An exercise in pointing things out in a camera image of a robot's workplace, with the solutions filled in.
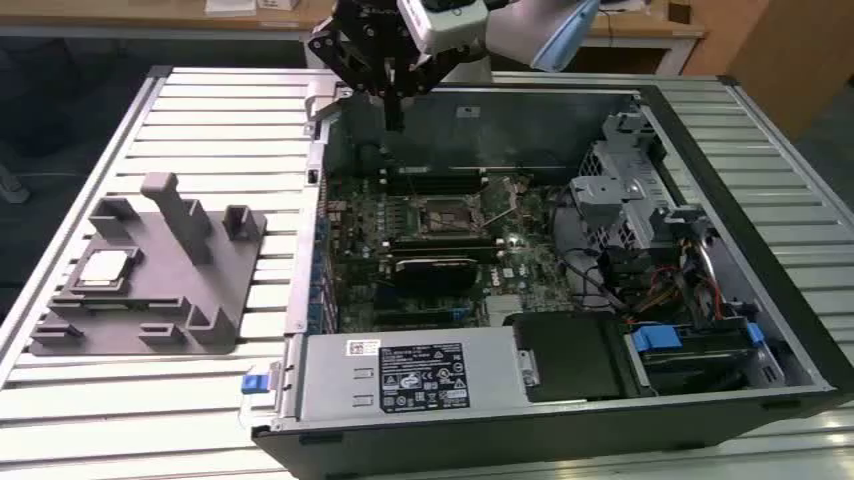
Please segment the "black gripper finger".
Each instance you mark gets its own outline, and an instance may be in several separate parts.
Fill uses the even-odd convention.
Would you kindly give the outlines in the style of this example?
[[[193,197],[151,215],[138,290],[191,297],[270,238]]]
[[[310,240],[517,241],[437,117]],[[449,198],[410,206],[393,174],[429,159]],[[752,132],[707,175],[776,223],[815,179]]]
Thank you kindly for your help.
[[[384,107],[386,130],[397,131],[396,87],[390,75],[390,60],[374,65],[361,60],[348,37],[337,28],[333,17],[316,28],[309,47],[352,89],[377,98]]]
[[[428,94],[456,67],[456,51],[448,50],[426,60],[417,56],[396,60],[396,130],[405,129],[404,103]]]

